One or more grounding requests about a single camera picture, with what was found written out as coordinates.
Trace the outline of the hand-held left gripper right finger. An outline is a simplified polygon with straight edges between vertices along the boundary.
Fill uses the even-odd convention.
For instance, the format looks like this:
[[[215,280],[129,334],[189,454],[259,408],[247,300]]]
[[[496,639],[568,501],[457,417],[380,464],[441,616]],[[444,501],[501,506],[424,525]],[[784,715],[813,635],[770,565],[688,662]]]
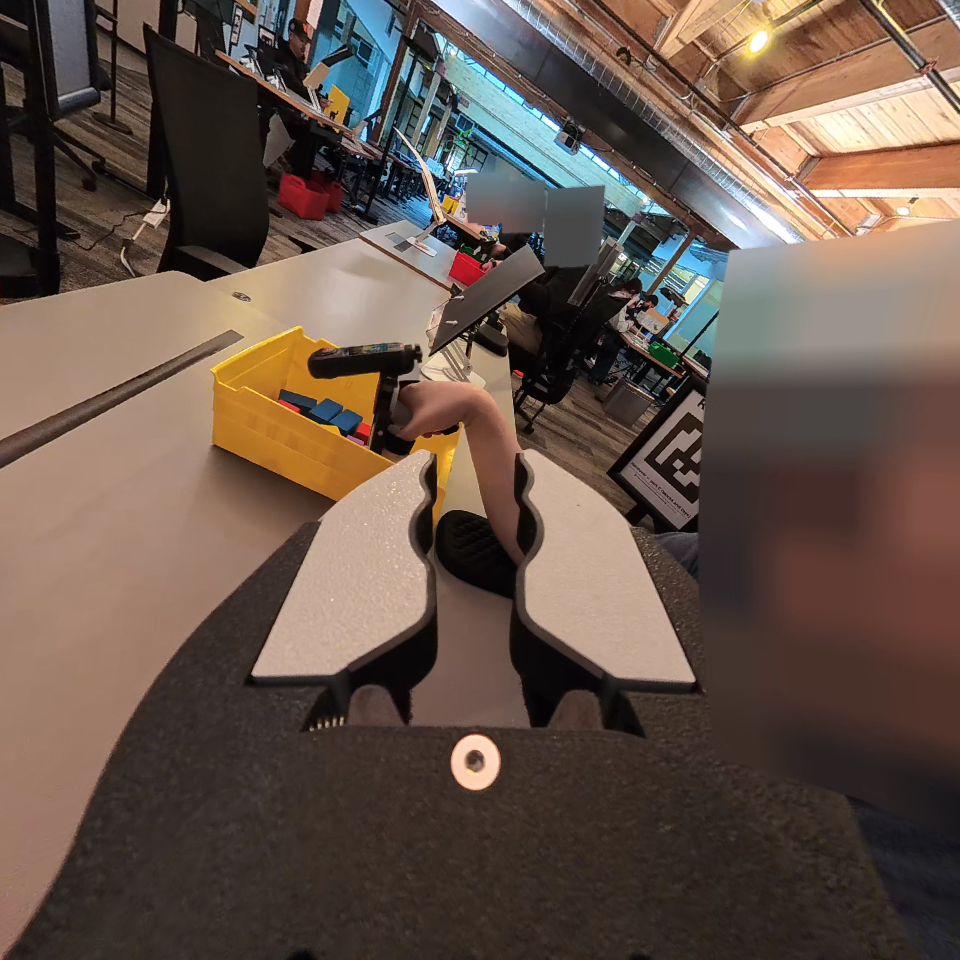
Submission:
[[[697,678],[626,518],[535,451],[517,456],[510,660],[533,727],[596,708],[642,726],[630,694],[689,694]]]

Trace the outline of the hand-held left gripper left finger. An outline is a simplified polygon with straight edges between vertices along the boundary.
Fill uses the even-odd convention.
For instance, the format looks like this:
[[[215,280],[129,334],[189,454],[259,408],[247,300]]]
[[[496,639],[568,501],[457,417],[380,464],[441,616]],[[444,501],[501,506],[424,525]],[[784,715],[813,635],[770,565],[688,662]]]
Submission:
[[[438,652],[428,558],[438,495],[435,454],[417,450],[330,508],[296,572],[250,680],[321,686],[332,714],[355,690],[387,690],[403,723]]]

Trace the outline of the yellow plastic bin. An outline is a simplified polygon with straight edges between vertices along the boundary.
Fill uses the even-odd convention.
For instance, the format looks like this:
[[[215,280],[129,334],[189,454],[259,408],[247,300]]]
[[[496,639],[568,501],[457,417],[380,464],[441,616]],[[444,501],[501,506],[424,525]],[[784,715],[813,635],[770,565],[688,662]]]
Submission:
[[[373,423],[378,388],[376,374],[315,379],[306,361],[318,349],[338,348],[312,340],[301,327],[253,345],[211,370],[213,376],[213,444],[333,501],[383,473],[402,457],[380,455],[322,425],[282,408],[280,390],[331,399]],[[440,515],[461,434],[460,426],[414,440],[412,452],[436,458]]]

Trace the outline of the person's right forearm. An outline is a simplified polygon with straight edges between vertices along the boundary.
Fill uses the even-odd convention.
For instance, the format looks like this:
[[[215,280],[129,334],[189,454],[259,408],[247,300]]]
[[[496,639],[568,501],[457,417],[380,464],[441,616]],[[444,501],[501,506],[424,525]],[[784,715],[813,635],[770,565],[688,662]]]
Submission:
[[[486,519],[500,546],[519,565],[520,507],[515,493],[515,469],[521,452],[516,429],[497,403],[478,387],[465,387],[465,412],[461,423]]]

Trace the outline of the person's right hand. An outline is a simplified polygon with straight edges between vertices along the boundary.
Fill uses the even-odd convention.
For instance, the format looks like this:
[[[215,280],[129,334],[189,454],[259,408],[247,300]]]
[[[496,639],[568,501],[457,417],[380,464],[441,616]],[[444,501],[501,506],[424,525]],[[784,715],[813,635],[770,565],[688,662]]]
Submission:
[[[497,405],[486,390],[466,382],[418,381],[400,389],[398,405],[407,412],[395,434],[404,442],[478,424]]]

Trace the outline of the black tilted board stand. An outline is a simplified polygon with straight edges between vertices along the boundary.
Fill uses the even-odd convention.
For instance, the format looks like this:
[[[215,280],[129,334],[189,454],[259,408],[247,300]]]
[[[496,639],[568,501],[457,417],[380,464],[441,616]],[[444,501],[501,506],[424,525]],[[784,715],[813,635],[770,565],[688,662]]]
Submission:
[[[421,364],[423,377],[471,382],[472,349],[479,328],[489,315],[543,273],[534,249],[524,245],[462,293],[452,294],[435,308],[426,330],[428,351]]]

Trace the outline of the framed black white marker sign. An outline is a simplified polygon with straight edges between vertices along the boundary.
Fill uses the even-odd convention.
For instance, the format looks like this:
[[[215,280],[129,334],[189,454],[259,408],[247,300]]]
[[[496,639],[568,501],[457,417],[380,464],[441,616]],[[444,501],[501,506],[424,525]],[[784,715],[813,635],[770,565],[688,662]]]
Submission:
[[[707,383],[691,376],[607,471],[632,501],[627,520],[654,532],[696,533]]]

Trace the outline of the grey trash bin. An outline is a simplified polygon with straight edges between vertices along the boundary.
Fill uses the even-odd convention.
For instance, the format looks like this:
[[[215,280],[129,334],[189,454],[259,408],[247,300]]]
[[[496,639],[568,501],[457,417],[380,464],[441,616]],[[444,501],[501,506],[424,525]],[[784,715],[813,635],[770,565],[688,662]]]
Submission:
[[[653,394],[628,377],[618,379],[601,400],[605,416],[631,428],[657,403]]]

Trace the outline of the white curved board stand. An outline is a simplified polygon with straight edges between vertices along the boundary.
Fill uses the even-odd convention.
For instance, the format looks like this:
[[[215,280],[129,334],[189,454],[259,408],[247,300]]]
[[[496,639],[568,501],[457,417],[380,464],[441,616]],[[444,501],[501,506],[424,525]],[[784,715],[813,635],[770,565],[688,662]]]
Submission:
[[[404,144],[408,154],[414,160],[415,165],[418,168],[426,198],[431,210],[431,222],[429,225],[419,234],[406,237],[403,242],[427,257],[435,258],[437,256],[437,251],[434,250],[433,247],[426,244],[426,238],[430,234],[433,234],[439,227],[447,224],[450,221],[450,216],[439,199],[434,175],[428,167],[425,159],[417,151],[405,134],[393,126],[390,130],[390,140],[394,140],[396,138],[398,138],[399,141]]]

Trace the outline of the black mesh office chair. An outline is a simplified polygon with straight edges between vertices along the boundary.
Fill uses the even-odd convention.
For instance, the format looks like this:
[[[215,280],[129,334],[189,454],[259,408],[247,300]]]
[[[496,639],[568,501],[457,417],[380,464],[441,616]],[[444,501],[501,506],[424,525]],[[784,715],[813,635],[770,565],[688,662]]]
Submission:
[[[597,280],[591,297],[579,304],[570,302],[570,297],[585,280],[584,276],[580,277],[571,291],[569,312],[559,323],[549,324],[538,354],[512,349],[509,343],[510,370],[520,377],[520,385],[513,395],[513,408],[527,421],[523,429],[526,434],[533,433],[536,416],[524,412],[524,400],[533,398],[545,409],[567,396],[578,376],[578,365],[585,350],[594,344],[606,320],[618,313],[618,302],[611,294],[618,285],[628,282]]]

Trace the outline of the black framed board on stand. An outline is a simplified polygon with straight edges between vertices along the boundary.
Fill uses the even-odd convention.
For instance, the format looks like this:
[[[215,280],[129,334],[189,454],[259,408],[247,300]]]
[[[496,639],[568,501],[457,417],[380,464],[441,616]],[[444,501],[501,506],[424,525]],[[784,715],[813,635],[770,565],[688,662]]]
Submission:
[[[26,2],[28,54],[24,80],[30,121],[40,294],[59,293],[55,122],[99,103],[98,49],[85,1]]]

